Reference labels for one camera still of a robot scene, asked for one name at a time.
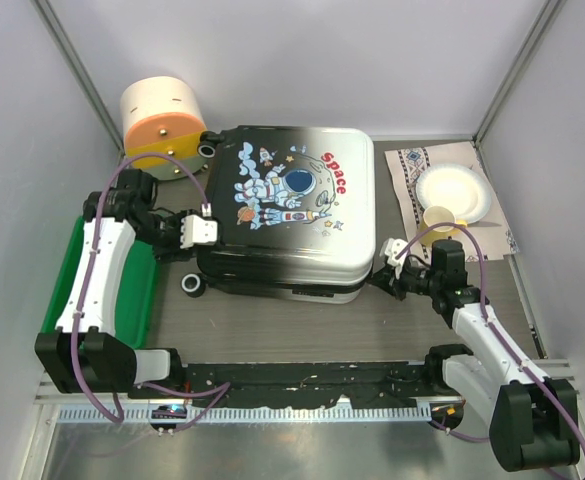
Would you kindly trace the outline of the yellow cup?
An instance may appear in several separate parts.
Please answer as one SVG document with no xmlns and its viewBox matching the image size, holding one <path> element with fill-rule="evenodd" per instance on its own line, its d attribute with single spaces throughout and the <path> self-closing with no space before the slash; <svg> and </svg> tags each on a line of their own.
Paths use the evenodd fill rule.
<svg viewBox="0 0 585 480">
<path fill-rule="evenodd" d="M 437 240 L 449 239 L 459 232 L 456 225 L 466 227 L 467 222 L 443 206 L 427 207 L 419 225 L 418 232 L 422 233 L 419 243 L 430 247 Z"/>
</svg>

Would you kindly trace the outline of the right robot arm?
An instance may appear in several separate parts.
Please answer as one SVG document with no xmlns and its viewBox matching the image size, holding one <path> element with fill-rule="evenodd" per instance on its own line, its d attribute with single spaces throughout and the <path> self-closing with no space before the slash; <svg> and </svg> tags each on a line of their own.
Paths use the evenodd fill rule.
<svg viewBox="0 0 585 480">
<path fill-rule="evenodd" d="M 460 242 L 438 240 L 428 262 L 411 255 L 401 239 L 386 240 L 384 266 L 372 285 L 403 300 L 427 296 L 433 310 L 463 340 L 442 360 L 428 365 L 423 380 L 437 395 L 458 392 L 488 427 L 488 441 L 508 472 L 575 465 L 577 394 L 566 379 L 555 379 L 530 359 L 468 281 Z"/>
</svg>

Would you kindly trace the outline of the white black space suitcase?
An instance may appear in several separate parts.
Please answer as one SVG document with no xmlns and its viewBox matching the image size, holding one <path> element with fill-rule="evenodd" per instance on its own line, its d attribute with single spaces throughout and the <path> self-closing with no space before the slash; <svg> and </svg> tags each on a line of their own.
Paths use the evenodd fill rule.
<svg viewBox="0 0 585 480">
<path fill-rule="evenodd" d="M 360 130 L 238 126 L 201 135 L 218 224 L 202 279 L 226 293 L 345 304 L 376 250 L 374 146 Z"/>
</svg>

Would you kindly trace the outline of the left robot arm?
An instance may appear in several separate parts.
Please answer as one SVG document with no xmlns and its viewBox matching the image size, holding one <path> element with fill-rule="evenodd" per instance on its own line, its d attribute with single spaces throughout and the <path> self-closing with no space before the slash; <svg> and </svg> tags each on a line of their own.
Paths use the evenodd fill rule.
<svg viewBox="0 0 585 480">
<path fill-rule="evenodd" d="M 83 243 L 65 307 L 50 332 L 40 333 L 35 353 L 63 394 L 128 393 L 150 383 L 162 398 L 185 385 L 173 348 L 143 349 L 117 337 L 116 307 L 129 253 L 136 243 L 154 258 L 183 260 L 182 223 L 189 211 L 155 212 L 156 179 L 141 170 L 118 174 L 106 192 L 93 192 L 83 206 Z"/>
</svg>

